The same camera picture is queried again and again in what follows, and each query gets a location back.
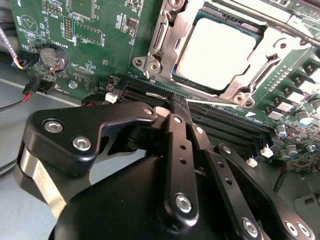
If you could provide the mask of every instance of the motherboard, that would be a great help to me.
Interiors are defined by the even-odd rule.
[[[32,78],[79,99],[121,100],[113,89],[124,81],[132,93],[176,93],[206,132],[213,123],[202,113],[236,118],[239,124],[224,127],[237,130],[231,144],[242,151],[253,128],[245,126],[270,129],[278,147],[258,141],[248,161],[277,159],[316,173],[319,46],[239,11],[238,3],[320,39],[317,0],[11,0],[21,48],[39,55]],[[213,142],[225,140],[221,131]]]

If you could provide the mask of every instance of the capacitor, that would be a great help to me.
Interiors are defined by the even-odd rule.
[[[290,156],[288,156],[287,150],[285,149],[280,150],[279,154],[282,161],[287,161],[288,159],[290,159]]]
[[[293,157],[298,154],[298,150],[296,148],[296,145],[288,145],[286,146],[286,152],[289,157]]]
[[[306,111],[298,112],[295,117],[298,119],[300,125],[307,126],[312,122],[312,119],[309,117],[309,114]]]
[[[320,114],[320,98],[312,101],[311,104],[312,104],[316,114]]]
[[[283,124],[276,126],[276,133],[280,138],[285,138],[287,136],[286,126]]]

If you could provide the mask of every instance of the bolt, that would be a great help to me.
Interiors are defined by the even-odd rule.
[[[45,130],[53,134],[60,133],[64,129],[62,124],[58,121],[46,121],[44,124],[44,128]]]
[[[295,237],[298,236],[298,231],[297,231],[297,229],[295,228],[295,226],[293,226],[293,225],[292,225],[290,222],[288,222],[288,221],[285,221],[285,225],[286,225],[286,227],[288,228],[289,232],[290,232],[293,236],[295,236]]]
[[[173,119],[174,119],[178,124],[182,123],[181,119],[178,118],[178,117],[176,117],[176,116],[175,116]]]
[[[177,207],[184,213],[189,213],[192,209],[190,200],[184,195],[177,195],[175,197]]]
[[[149,115],[152,115],[153,113],[150,109],[147,109],[147,108],[144,109],[144,112]]]
[[[204,133],[204,131],[202,130],[202,128],[199,127],[199,126],[197,126],[197,127],[195,128],[195,130],[196,130],[198,133],[200,133],[200,134],[203,134],[203,133]]]
[[[298,222],[298,227],[306,237],[310,237],[310,232],[300,222]]]
[[[223,150],[225,150],[227,154],[231,153],[231,150],[227,146],[223,146]]]
[[[248,218],[243,218],[242,220],[242,225],[244,229],[254,238],[258,237],[258,230],[256,226],[248,219]]]
[[[69,88],[76,89],[78,87],[78,84],[75,81],[69,82]]]
[[[309,145],[306,149],[308,149],[308,152],[313,153],[316,151],[316,145]]]
[[[91,142],[84,136],[77,136],[72,141],[73,146],[80,151],[87,151],[91,148]]]

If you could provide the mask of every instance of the green pcb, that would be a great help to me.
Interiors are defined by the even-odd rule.
[[[320,12],[317,8],[294,0],[263,2],[299,15],[315,38],[320,39]],[[30,69],[29,74],[34,78],[54,81],[58,91],[80,99],[96,93],[110,75],[118,77],[124,74],[147,81],[131,61],[133,57],[148,54],[161,4],[161,0],[136,0],[134,4],[131,0],[11,0],[23,50],[37,53],[43,44],[55,44],[70,57],[70,66],[60,74],[48,74],[40,63]],[[128,32],[129,19],[135,23],[136,29]],[[223,108],[240,117],[249,116],[248,119],[265,126],[284,123],[299,130],[301,133],[290,135],[287,143],[296,144],[303,153],[296,162],[304,159],[319,161],[319,153],[308,152],[307,146],[320,148],[320,116],[315,114],[310,99],[295,109],[310,114],[312,124],[308,128],[299,126],[294,112],[276,122],[266,116],[265,109],[273,104],[276,97],[283,96],[288,86],[294,86],[291,76],[298,73],[304,64],[314,61],[315,51],[314,47],[292,51],[256,91],[253,96],[256,105],[251,109]],[[70,81],[77,83],[76,89],[69,88]],[[189,95],[162,83],[156,83],[156,86]]]

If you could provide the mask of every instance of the cable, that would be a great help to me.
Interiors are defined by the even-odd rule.
[[[213,1],[218,4],[224,5],[230,9],[233,9],[235,11],[244,13],[250,17],[256,18],[260,21],[264,21],[272,26],[280,27],[288,31],[289,33],[293,34],[294,36],[301,38],[303,41],[308,42],[318,48],[320,47],[320,41],[318,41],[317,39],[309,37],[308,35],[304,34],[302,31],[295,29],[293,26],[290,26],[285,22],[282,22],[262,12],[254,10],[248,6],[242,5],[241,3],[238,3],[235,0],[213,0]]]
[[[19,69],[24,69],[19,61],[18,61],[18,55],[17,53],[15,52],[14,48],[11,46],[5,32],[3,31],[3,29],[0,27],[0,37],[2,39],[2,41],[4,42],[4,44],[6,45],[7,49],[9,50],[9,53],[15,63],[15,65],[19,68]]]
[[[0,172],[2,172],[3,170],[5,170],[11,166],[6,171],[0,173],[0,183],[3,182],[4,180],[6,180],[7,179],[6,177],[8,177],[10,174],[12,174],[14,172],[16,162],[17,162],[17,159],[12,160],[11,162],[0,167]]]
[[[20,101],[18,101],[18,102],[16,102],[16,103],[10,104],[10,105],[8,105],[8,106],[0,107],[0,113],[1,113],[1,112],[4,112],[4,111],[6,111],[6,110],[9,110],[9,109],[13,109],[14,107],[17,107],[17,106],[19,106],[20,104],[25,103],[25,102],[31,97],[31,95],[32,95],[31,93],[28,93],[28,94],[25,96],[24,99],[22,99],[22,100],[20,100]]]

